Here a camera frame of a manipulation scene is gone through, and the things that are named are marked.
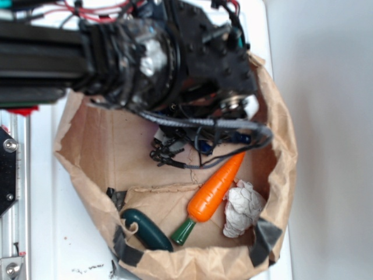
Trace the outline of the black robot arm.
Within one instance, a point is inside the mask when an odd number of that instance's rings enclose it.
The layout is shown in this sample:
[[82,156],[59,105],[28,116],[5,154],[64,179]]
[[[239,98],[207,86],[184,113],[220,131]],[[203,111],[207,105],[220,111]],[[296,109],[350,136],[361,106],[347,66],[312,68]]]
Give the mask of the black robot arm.
[[67,89],[95,105],[133,113],[188,106],[194,117],[236,117],[257,92],[238,16],[217,26],[184,1],[126,1],[115,18],[88,20],[77,30],[1,22],[1,107],[53,103]]

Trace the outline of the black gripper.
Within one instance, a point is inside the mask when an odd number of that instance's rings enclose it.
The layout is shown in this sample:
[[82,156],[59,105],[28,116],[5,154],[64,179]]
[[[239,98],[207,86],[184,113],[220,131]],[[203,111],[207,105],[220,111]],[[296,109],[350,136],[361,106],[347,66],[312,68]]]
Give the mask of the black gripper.
[[213,23],[202,8],[184,1],[165,1],[168,23],[178,40],[184,74],[176,102],[191,118],[243,118],[259,110],[257,84],[238,18],[237,1],[212,1],[229,22]]

